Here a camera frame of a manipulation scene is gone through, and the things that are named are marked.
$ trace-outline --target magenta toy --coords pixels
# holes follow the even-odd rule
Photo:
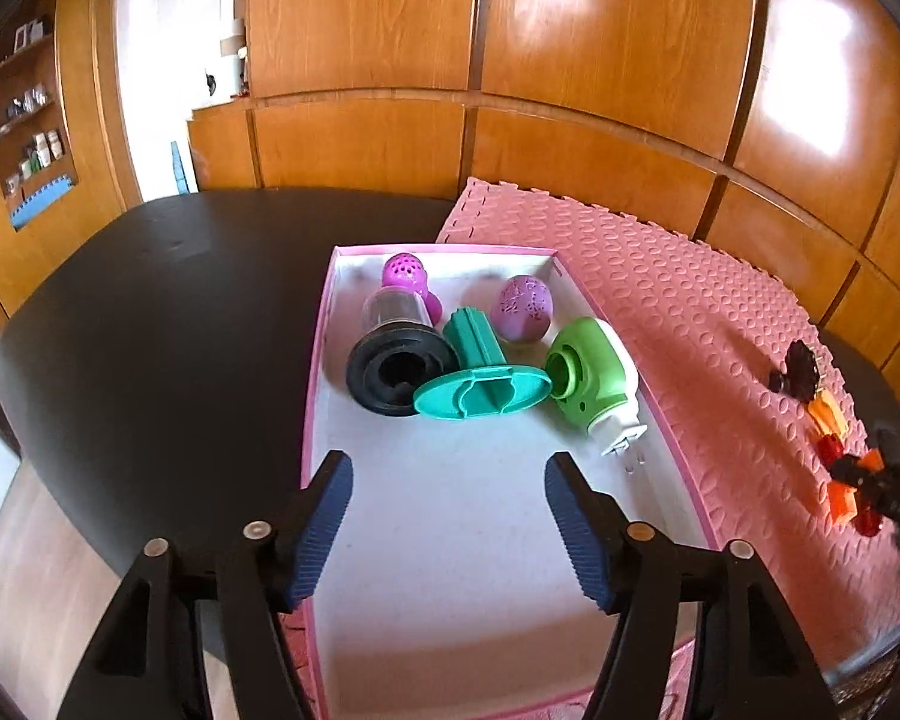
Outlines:
[[[547,285],[533,276],[514,276],[500,290],[490,323],[504,341],[532,343],[547,334],[554,300]]]
[[[418,258],[406,252],[389,258],[384,264],[383,286],[402,287],[420,295],[427,307],[430,322],[434,327],[439,324],[443,316],[443,306],[437,295],[427,288],[427,271],[423,269],[423,263]]]

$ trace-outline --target wooden floor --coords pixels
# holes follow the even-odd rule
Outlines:
[[[0,512],[0,682],[53,720],[119,580],[24,462]],[[206,655],[215,720],[236,720],[226,666]]]

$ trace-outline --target tray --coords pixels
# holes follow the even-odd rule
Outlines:
[[[552,402],[463,422],[387,418],[348,394],[344,368],[384,262],[422,261],[444,319],[485,311],[516,274],[542,279],[554,322],[540,344],[504,346],[541,365],[554,335],[595,314],[556,252],[518,247],[338,248],[329,266],[311,367],[301,483],[330,449],[354,464],[350,507],[308,608],[317,704],[328,718],[507,717],[588,693],[615,619],[580,591],[543,493],[543,466],[571,452],[596,490],[674,541],[715,546],[684,457],[641,380],[648,431],[601,457]],[[612,324],[612,317],[605,317]],[[674,646],[691,640],[682,608]]]

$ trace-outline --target white plastic cap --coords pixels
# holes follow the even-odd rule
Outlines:
[[[600,445],[600,454],[607,455],[639,439],[647,432],[647,426],[640,424],[636,400],[628,400],[594,419],[586,432]]]

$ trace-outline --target picture frame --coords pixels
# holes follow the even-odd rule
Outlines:
[[[13,34],[13,52],[24,49],[27,42],[29,42],[29,24],[25,23],[23,26],[18,26],[17,31]]]

